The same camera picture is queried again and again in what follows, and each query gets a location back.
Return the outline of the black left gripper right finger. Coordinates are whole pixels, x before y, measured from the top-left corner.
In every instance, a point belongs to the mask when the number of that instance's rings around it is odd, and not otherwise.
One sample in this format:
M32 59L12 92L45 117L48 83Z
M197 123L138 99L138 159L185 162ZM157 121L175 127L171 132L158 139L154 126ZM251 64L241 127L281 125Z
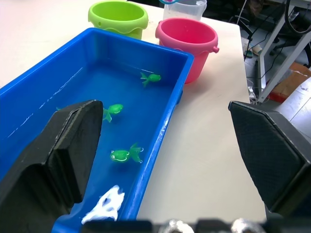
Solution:
M266 208L311 216L311 145L279 112L240 101L228 105L243 162Z

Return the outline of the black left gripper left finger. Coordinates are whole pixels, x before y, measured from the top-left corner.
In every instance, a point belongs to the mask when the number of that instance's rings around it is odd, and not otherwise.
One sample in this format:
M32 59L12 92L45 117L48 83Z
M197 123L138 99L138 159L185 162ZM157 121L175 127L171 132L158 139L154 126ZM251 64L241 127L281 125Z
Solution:
M56 111L0 183L0 230L49 233L85 195L101 135L103 103Z

